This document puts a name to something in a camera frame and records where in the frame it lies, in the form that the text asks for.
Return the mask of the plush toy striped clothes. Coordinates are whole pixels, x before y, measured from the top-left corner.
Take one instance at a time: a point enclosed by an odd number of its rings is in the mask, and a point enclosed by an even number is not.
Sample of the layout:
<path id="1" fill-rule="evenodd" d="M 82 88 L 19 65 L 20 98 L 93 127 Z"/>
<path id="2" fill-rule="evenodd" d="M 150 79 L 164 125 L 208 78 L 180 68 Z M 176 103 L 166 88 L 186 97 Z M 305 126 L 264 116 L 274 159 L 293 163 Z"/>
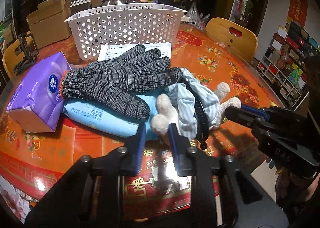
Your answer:
<path id="1" fill-rule="evenodd" d="M 230 92 L 227 83 L 220 82 L 215 90 L 211 90 L 188 69 L 182 68 L 181 71 L 181 81 L 168 86 L 157 97 L 157 115 L 151 119 L 151 129 L 155 134 L 165 137 L 169 125 L 175 123 L 179 134 L 191 141 L 200 132 L 201 120 L 196 115 L 197 101 L 208 121 L 208 130 L 218 129 L 224 122 L 225 110 L 230 106 L 240 108 L 241 101 L 237 97 L 223 101 Z"/>

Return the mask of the purple tissue pack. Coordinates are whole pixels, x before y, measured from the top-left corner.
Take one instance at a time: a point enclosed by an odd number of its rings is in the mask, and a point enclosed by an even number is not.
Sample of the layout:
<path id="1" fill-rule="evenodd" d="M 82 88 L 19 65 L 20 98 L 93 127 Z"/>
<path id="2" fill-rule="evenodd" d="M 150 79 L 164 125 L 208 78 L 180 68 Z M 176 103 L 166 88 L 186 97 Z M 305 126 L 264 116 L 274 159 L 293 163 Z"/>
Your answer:
<path id="1" fill-rule="evenodd" d="M 36 63 L 17 86 L 7 113 L 27 133 L 56 130 L 64 101 L 59 86 L 64 73 L 71 70 L 63 52 Z"/>

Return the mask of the light blue wipes pack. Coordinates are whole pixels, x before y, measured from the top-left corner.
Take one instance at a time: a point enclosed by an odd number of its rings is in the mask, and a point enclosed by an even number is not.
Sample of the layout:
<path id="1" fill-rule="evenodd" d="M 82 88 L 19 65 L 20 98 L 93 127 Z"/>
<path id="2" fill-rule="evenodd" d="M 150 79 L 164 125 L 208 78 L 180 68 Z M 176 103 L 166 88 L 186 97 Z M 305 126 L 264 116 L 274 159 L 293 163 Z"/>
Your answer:
<path id="1" fill-rule="evenodd" d="M 141 122 L 146 126 L 146 140 L 156 140 L 157 135 L 151 130 L 151 119 L 157 115 L 156 99 L 163 93 L 163 89 L 138 95 L 150 107 L 150 117 L 145 121 L 138 121 L 121 116 L 100 103 L 84 100 L 68 100 L 65 102 L 62 113 L 71 120 L 84 126 L 114 135 L 127 138 L 135 135 Z"/>

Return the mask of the grey knit glove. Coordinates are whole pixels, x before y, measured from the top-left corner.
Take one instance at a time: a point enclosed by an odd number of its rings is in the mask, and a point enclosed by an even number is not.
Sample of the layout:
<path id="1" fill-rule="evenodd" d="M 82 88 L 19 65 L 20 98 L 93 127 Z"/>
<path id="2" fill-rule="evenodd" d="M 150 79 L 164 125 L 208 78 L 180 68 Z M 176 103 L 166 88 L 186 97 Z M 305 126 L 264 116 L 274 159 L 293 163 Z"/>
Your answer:
<path id="1" fill-rule="evenodd" d="M 60 94 L 65 100 L 100 102 L 120 115 L 145 121 L 150 107 L 138 95 L 177 83 L 182 76 L 159 49 L 146 50 L 138 44 L 118 57 L 67 71 Z"/>

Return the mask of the white cubby shelf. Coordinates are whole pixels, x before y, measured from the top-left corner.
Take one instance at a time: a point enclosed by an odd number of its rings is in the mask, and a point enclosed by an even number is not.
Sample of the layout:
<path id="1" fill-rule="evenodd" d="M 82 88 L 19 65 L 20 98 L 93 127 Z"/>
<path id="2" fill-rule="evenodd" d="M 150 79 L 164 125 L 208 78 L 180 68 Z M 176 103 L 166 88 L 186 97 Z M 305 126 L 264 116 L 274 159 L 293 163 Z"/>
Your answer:
<path id="1" fill-rule="evenodd" d="M 318 43 L 296 21 L 280 26 L 261 57 L 257 70 L 289 109 L 306 99 L 306 59 L 319 55 Z"/>

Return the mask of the white printed paper sheet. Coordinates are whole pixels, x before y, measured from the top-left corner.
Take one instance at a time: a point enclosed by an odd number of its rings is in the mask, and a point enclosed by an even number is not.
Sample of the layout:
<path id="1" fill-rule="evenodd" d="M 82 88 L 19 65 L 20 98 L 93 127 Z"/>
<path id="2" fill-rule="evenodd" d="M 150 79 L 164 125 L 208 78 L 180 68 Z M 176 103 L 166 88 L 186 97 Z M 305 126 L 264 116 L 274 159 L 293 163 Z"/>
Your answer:
<path id="1" fill-rule="evenodd" d="M 161 57 L 171 58 L 171 43 L 156 43 L 156 44 L 143 44 L 146 51 L 151 49 L 159 49 Z M 135 47 L 135 44 L 121 44 L 121 45 L 103 45 L 100 49 L 98 61 L 109 60 L 120 56 L 122 53 Z"/>

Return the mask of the wooden chair left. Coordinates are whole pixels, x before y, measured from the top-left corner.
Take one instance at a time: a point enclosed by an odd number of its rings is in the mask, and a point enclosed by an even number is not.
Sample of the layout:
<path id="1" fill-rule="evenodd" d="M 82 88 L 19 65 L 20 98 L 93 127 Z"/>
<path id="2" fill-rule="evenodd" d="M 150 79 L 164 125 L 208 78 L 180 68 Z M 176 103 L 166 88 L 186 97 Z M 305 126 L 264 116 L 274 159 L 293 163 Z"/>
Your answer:
<path id="1" fill-rule="evenodd" d="M 16 39 L 3 53 L 2 62 L 10 79 L 16 77 L 17 75 L 14 73 L 14 66 L 20 62 L 23 58 L 23 52 L 20 48 L 20 42 Z"/>

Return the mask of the cardboard box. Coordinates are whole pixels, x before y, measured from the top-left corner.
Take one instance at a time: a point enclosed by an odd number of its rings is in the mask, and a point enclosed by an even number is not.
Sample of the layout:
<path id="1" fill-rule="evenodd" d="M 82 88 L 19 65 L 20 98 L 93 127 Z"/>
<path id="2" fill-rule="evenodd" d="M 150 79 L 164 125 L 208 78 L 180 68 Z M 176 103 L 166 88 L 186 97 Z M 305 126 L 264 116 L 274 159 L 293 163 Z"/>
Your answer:
<path id="1" fill-rule="evenodd" d="M 71 36 L 66 22 L 71 15 L 71 0 L 43 2 L 26 17 L 31 34 L 39 49 Z"/>

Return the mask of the black hair claw clip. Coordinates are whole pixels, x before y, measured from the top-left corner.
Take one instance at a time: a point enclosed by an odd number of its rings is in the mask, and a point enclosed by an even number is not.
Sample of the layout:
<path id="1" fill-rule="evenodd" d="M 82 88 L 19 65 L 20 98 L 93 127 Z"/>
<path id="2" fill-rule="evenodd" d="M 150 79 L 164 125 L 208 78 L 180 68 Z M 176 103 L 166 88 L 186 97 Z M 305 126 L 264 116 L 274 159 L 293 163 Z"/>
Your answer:
<path id="1" fill-rule="evenodd" d="M 209 122 L 204 111 L 204 107 L 200 101 L 199 95 L 192 90 L 190 84 L 186 80 L 181 81 L 183 84 L 186 85 L 186 89 L 189 90 L 195 98 L 195 118 L 197 120 L 197 134 L 196 140 L 200 143 L 200 149 L 203 151 L 208 148 L 207 139 L 209 138 Z"/>

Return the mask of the wooden chair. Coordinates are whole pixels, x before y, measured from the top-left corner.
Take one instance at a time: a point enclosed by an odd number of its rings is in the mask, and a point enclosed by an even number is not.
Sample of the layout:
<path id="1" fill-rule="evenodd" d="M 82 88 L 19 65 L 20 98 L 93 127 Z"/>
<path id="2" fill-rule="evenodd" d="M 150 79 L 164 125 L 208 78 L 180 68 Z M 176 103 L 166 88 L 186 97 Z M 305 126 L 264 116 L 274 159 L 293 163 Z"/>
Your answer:
<path id="1" fill-rule="evenodd" d="M 14 66 L 20 62 L 23 58 L 23 52 L 20 48 L 20 42 L 16 39 L 3 53 L 2 62 L 10 79 L 16 77 L 17 75 L 14 73 Z"/>
<path id="2" fill-rule="evenodd" d="M 250 30 L 225 18 L 215 17 L 207 23 L 206 33 L 244 61 L 249 63 L 253 60 L 258 39 Z"/>

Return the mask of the white perforated plastic basket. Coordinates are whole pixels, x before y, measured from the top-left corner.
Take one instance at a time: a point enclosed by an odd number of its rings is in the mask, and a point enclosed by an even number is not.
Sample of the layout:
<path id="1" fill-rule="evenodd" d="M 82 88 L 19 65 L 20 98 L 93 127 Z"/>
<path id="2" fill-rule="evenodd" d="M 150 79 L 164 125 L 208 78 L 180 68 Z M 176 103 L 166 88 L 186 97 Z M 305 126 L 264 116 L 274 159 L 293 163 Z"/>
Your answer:
<path id="1" fill-rule="evenodd" d="M 185 10 L 129 3 L 80 11 L 67 18 L 79 57 L 96 58 L 103 45 L 173 43 Z"/>

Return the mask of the black phone stand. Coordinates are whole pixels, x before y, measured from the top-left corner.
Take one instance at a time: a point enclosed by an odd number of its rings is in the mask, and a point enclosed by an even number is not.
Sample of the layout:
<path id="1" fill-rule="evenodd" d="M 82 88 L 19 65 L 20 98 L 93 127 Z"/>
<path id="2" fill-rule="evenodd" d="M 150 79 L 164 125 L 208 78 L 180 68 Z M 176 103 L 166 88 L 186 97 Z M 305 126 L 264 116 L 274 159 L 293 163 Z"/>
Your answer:
<path id="1" fill-rule="evenodd" d="M 37 61 L 39 54 L 35 38 L 31 32 L 22 33 L 18 36 L 20 48 L 23 52 L 23 58 L 14 66 L 14 73 L 18 76 L 33 66 Z"/>

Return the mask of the wooden chair right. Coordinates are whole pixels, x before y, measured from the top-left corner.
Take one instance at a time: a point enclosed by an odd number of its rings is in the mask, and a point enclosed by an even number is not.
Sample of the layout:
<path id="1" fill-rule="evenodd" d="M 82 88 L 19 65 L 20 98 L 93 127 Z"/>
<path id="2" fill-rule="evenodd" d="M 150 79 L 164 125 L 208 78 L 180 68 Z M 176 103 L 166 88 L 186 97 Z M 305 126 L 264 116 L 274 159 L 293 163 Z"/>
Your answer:
<path id="1" fill-rule="evenodd" d="M 215 17 L 207 23 L 206 33 L 244 61 L 249 63 L 253 60 L 258 39 L 250 30 L 225 18 Z"/>

